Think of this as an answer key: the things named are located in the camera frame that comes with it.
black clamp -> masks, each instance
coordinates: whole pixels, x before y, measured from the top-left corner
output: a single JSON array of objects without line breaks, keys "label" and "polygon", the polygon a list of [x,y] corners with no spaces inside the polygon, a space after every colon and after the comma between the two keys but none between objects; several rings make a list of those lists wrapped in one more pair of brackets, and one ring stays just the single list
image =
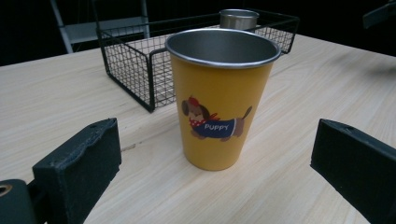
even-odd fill
[{"label": "black clamp", "polygon": [[120,164],[117,119],[95,122],[34,165],[28,185],[0,181],[1,223],[83,223]]}]

dog ear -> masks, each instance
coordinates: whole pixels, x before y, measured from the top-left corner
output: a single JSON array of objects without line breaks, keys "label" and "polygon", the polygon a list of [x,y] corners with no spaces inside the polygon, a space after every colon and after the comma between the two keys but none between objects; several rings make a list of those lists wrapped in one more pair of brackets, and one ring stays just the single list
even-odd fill
[{"label": "dog ear", "polygon": [[187,104],[186,101],[181,102],[181,110],[183,111],[183,114],[185,116],[189,115],[189,105]]},{"label": "dog ear", "polygon": [[203,105],[199,105],[199,106],[201,107],[202,116],[204,117],[204,119],[209,119],[210,118],[209,110],[206,109],[206,107],[204,107]]}]

dark background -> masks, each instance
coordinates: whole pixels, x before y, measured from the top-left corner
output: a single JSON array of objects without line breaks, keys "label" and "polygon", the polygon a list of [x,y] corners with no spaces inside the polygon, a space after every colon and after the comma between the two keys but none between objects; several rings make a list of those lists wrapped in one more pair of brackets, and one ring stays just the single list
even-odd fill
[{"label": "dark background", "polygon": [[[331,42],[396,56],[396,17],[364,29],[362,16],[387,0],[147,0],[149,21],[218,13],[225,8],[257,8],[300,18],[297,31]],[[90,0],[58,0],[65,24],[94,21]],[[98,5],[103,17],[140,14],[138,0]],[[66,54],[50,0],[0,2],[0,66]],[[75,45],[75,51],[97,48],[97,41]]]}]

silver cup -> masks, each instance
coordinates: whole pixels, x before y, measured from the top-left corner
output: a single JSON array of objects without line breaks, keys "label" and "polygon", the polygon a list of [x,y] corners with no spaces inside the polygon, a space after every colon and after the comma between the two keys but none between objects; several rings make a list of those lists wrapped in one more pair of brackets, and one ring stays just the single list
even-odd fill
[{"label": "silver cup", "polygon": [[244,9],[223,9],[220,13],[220,28],[247,30],[256,27],[260,14]]}]

black foam block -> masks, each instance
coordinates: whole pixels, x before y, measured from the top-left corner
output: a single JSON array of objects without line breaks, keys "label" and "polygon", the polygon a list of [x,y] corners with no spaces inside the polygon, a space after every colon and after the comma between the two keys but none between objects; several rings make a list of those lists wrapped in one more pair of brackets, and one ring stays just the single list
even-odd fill
[{"label": "black foam block", "polygon": [[120,163],[116,119],[87,126],[39,161],[33,172],[35,183],[49,195],[48,223],[83,223]]},{"label": "black foam block", "polygon": [[396,149],[340,122],[321,119],[311,158],[371,223],[396,223]]}]

